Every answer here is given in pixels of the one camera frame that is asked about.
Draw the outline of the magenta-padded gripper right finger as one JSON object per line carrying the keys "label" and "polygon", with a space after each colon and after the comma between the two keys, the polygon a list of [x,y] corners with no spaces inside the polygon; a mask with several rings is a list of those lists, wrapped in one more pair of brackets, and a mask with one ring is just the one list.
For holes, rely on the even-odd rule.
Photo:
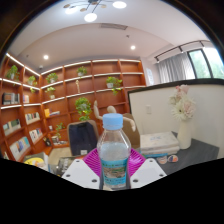
{"label": "magenta-padded gripper right finger", "polygon": [[127,165],[128,188],[135,189],[146,186],[166,176],[166,173],[153,159],[146,159],[132,149]]}

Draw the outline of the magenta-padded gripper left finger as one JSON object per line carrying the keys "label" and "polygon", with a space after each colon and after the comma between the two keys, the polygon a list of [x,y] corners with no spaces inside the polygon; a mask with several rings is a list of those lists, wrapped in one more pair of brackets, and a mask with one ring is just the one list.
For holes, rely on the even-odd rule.
{"label": "magenta-padded gripper left finger", "polygon": [[62,178],[83,188],[99,189],[101,162],[97,150],[92,150],[83,159],[75,159]]}

